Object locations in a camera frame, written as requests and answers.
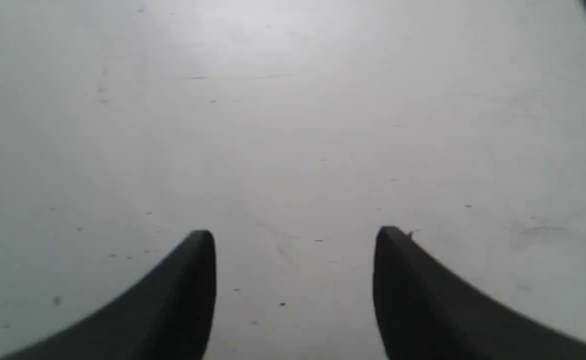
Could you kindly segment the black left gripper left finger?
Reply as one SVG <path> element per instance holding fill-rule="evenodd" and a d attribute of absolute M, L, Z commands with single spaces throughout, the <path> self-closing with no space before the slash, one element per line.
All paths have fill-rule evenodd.
<path fill-rule="evenodd" d="M 190 232 L 106 306 L 8 360 L 201 360 L 215 312 L 213 234 Z"/>

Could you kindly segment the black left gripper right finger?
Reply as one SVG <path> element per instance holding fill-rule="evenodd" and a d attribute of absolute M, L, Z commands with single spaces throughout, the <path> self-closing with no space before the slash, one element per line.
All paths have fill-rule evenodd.
<path fill-rule="evenodd" d="M 373 303 L 390 360 L 586 360 L 586 342 L 504 306 L 397 227 L 376 235 Z"/>

